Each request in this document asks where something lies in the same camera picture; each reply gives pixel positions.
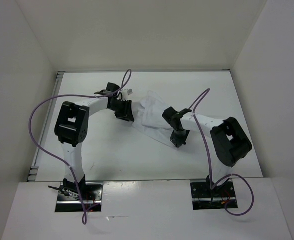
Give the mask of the white skirt cloth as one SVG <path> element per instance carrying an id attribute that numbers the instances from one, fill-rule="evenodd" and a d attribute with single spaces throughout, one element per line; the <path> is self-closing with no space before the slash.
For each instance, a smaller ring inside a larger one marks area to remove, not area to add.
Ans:
<path id="1" fill-rule="evenodd" d="M 132 103 L 134 123 L 132 126 L 142 134 L 170 148 L 173 128 L 162 118 L 169 105 L 156 92 L 148 91 L 140 101 Z"/>

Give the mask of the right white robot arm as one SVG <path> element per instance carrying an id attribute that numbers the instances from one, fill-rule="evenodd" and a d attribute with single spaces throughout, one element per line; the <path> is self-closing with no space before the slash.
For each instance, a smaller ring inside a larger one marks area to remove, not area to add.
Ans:
<path id="1" fill-rule="evenodd" d="M 224 182 L 233 175 L 232 168 L 252 150 L 239 122 L 233 117 L 213 119 L 190 109 L 176 111 L 172 107 L 164 110 L 162 118 L 173 129 L 170 142 L 176 148 L 186 144 L 190 132 L 200 133 L 208 158 L 206 191 L 212 197 L 218 196 Z"/>

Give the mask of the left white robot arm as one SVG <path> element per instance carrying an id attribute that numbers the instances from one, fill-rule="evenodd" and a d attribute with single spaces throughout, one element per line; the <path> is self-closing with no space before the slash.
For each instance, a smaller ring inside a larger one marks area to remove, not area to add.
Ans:
<path id="1" fill-rule="evenodd" d="M 85 197 L 87 186 L 82 166 L 82 143 L 88 134 L 89 118 L 99 111 L 111 110 L 117 119 L 134 122 L 132 101 L 128 97 L 131 89 L 121 89 L 108 83 L 106 89 L 79 102 L 65 101 L 54 128 L 66 162 L 62 192 L 75 200 Z"/>

